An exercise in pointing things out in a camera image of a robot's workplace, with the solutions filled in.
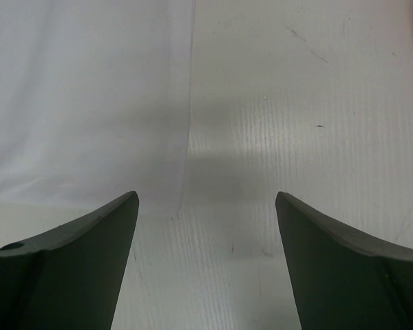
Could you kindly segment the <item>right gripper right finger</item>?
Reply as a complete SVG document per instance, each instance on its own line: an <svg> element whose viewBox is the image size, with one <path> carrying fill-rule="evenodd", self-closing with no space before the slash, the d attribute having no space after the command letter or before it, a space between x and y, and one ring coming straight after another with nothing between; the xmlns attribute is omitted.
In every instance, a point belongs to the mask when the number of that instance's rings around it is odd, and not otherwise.
<svg viewBox="0 0 413 330"><path fill-rule="evenodd" d="M302 329L413 329L413 249L285 192L275 206Z"/></svg>

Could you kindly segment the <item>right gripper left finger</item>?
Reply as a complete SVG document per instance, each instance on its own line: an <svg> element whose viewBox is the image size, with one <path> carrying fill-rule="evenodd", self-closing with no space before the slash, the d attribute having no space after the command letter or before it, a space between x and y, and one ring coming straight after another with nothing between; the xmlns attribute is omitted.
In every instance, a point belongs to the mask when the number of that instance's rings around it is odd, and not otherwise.
<svg viewBox="0 0 413 330"><path fill-rule="evenodd" d="M0 248L0 329L110 329L138 195Z"/></svg>

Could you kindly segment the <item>white t-shirt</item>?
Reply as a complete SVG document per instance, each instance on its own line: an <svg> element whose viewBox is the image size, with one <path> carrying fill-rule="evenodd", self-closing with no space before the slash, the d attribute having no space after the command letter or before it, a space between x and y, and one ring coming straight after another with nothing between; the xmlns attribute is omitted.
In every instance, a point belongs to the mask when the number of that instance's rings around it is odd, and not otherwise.
<svg viewBox="0 0 413 330"><path fill-rule="evenodd" d="M0 1L0 202L174 215L193 1Z"/></svg>

